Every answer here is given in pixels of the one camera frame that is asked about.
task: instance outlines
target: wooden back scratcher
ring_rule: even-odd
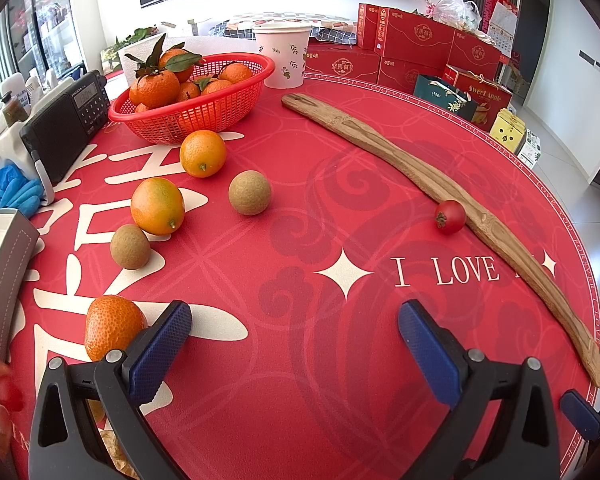
[[[569,335],[591,380],[600,388],[600,349],[591,332],[574,314],[560,288],[496,215],[440,170],[398,148],[368,124],[305,94],[287,94],[282,98],[282,104],[382,158],[436,202],[457,200],[461,203],[466,211],[466,224],[471,231],[540,296]]]

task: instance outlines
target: doorway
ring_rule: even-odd
[[[511,89],[522,100],[533,81],[544,45],[551,0],[520,0],[518,28],[513,51],[518,56],[518,71]]]

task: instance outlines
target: fruit basket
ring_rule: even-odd
[[[138,137],[154,144],[180,144],[196,130],[222,132],[255,106],[275,63],[269,57],[246,52],[212,54],[205,56],[205,64],[196,66],[189,78],[217,74],[235,61],[249,67],[253,76],[213,94],[140,113],[134,113],[136,106],[129,100],[127,89],[111,105],[109,119],[126,124]]]

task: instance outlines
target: blue gripper pad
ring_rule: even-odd
[[[560,411],[584,440],[600,438],[600,414],[576,390],[567,390],[562,395]]]
[[[191,330],[191,310],[183,301],[171,301],[156,322],[127,348],[122,377],[133,405],[154,400],[171,363]]]
[[[436,399],[454,408],[468,375],[458,340],[440,328],[418,300],[402,304],[398,328]]]

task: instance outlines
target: silver bolt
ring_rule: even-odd
[[[115,363],[117,361],[120,361],[121,357],[122,352],[120,350],[109,350],[109,352],[107,352],[107,355],[105,356],[105,359],[109,363]]]
[[[540,364],[540,361],[538,359],[536,359],[535,357],[530,357],[529,359],[526,360],[526,365],[531,368],[532,370],[539,370],[542,365]]]
[[[49,361],[49,368],[51,368],[52,370],[59,368],[60,365],[62,365],[62,358],[54,357],[53,359],[51,359],[51,361]]]
[[[467,352],[467,355],[471,361],[475,361],[476,363],[481,363],[484,361],[484,353],[479,348],[471,348]]]

